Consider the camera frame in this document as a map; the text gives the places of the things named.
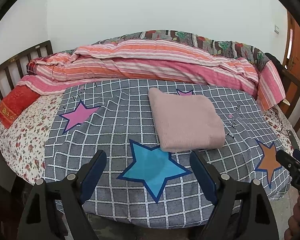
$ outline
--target door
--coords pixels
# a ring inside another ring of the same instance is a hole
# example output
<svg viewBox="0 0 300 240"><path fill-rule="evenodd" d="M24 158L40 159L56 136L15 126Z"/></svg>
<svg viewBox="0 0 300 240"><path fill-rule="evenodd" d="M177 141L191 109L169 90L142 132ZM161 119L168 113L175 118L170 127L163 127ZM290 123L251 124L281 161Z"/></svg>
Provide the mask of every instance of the door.
<svg viewBox="0 0 300 240"><path fill-rule="evenodd" d="M300 27L290 13L288 13L288 36L283 66L300 80ZM286 99L291 103L296 93L297 86L291 84ZM280 107L283 113L286 113L289 108L286 104L281 104Z"/></svg>

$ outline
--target tiled floor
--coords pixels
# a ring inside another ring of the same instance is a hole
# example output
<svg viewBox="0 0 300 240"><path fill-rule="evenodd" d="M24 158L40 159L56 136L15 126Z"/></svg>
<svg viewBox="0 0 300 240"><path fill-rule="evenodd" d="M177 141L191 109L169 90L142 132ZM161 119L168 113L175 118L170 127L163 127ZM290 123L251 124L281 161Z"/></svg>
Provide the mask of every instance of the tiled floor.
<svg viewBox="0 0 300 240"><path fill-rule="evenodd" d="M274 216L277 222L277 227L279 231L279 239L283 240L284 232L288 228L288 219L293 213L293 206L296 204L298 198L298 191L294 187L290 187L288 194L282 197L280 200L271 201L271 206L274 211ZM100 237L100 240L154 240L154 239L177 239L177 240L188 240L187 237L188 230L185 229L172 229L172 230L163 230L163 229L150 229L150 228L138 228L135 230L134 235L136 238L130 239L128 236L119 236L118 234L111 233L110 237ZM73 240L71 233L67 240Z"/></svg>

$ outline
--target silver screw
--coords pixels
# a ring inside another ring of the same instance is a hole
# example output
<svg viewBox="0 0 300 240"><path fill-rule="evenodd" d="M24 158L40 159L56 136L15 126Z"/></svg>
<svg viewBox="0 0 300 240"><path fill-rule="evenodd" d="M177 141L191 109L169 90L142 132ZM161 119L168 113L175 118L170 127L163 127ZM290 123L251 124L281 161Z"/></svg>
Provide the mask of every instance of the silver screw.
<svg viewBox="0 0 300 240"><path fill-rule="evenodd" d="M253 184L255 184L257 186L259 186L261 184L260 180L258 180L258 179L253 179L252 182L253 182Z"/></svg>
<svg viewBox="0 0 300 240"><path fill-rule="evenodd" d="M75 179L75 174L71 173L67 176L68 180L74 180Z"/></svg>
<svg viewBox="0 0 300 240"><path fill-rule="evenodd" d="M228 174L221 174L221 179L224 179L224 180L228 180L230 179L230 176Z"/></svg>
<svg viewBox="0 0 300 240"><path fill-rule="evenodd" d="M38 179L36 182L35 182L37 185L41 185L43 183L43 179Z"/></svg>

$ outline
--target gray checkered blanket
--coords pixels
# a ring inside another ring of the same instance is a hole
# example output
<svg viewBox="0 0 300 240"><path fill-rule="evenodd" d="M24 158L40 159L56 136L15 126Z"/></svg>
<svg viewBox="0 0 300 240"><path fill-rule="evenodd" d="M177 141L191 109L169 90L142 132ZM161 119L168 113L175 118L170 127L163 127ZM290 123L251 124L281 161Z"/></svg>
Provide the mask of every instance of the gray checkered blanket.
<svg viewBox="0 0 300 240"><path fill-rule="evenodd" d="M207 85L157 80L109 80L75 86L65 91L45 146L47 182L63 179L89 162L97 149L107 154L107 166L91 199L83 208L120 222L151 228L178 228L206 223L213 205L207 201L192 174L168 180L156 203L140 182L117 179L132 162L129 139L157 146L148 89L167 93L193 90L208 97L224 122L226 141L221 149L200 151L208 163L233 179L261 181L269 198L280 198L289 189L286 169L274 171L271 188L267 173L255 171L263 152L257 141L283 149L255 100L242 91ZM65 132L67 120L60 114L101 106L81 125ZM172 153L172 159L191 171L190 151Z"/></svg>

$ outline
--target white floral sheet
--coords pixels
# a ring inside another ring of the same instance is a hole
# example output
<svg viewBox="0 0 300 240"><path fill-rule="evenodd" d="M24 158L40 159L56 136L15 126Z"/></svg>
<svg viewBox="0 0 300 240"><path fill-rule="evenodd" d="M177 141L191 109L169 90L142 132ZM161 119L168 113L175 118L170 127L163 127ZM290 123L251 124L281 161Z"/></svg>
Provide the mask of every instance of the white floral sheet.
<svg viewBox="0 0 300 240"><path fill-rule="evenodd" d="M34 184L44 172L44 145L61 103L62 94L40 96L16 119L9 129L0 122L0 150L9 167ZM286 152L300 149L300 140L278 106L264 112Z"/></svg>

